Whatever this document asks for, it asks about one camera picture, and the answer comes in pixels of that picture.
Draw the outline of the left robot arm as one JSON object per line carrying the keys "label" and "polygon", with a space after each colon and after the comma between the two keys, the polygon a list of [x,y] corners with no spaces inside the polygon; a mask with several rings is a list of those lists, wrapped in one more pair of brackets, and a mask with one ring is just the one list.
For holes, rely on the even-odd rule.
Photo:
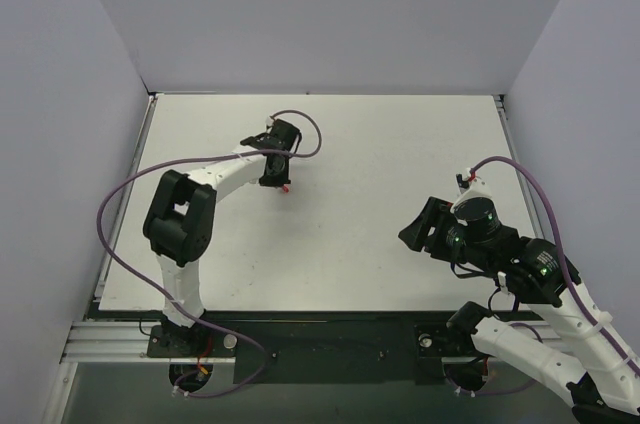
{"label": "left robot arm", "polygon": [[152,329],[153,357],[196,357],[209,352],[213,331],[198,323],[205,308],[200,295],[199,259],[212,242],[216,205],[249,183],[282,188],[290,184],[289,158],[301,131],[275,119],[266,131],[243,139],[231,158],[181,173],[165,172],[143,224],[156,254],[162,287],[171,295]]}

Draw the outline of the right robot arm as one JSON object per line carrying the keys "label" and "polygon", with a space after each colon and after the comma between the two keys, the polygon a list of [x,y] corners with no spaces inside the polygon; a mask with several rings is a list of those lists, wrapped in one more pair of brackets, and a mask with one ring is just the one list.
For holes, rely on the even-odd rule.
{"label": "right robot arm", "polygon": [[492,279],[528,306],[571,352],[519,332],[475,302],[465,303],[446,324],[453,350],[500,359],[560,397],[580,423],[638,422],[639,360],[611,344],[610,318],[553,243],[503,225],[489,198],[454,205],[431,197],[398,237],[410,250],[451,266],[475,266],[473,276]]}

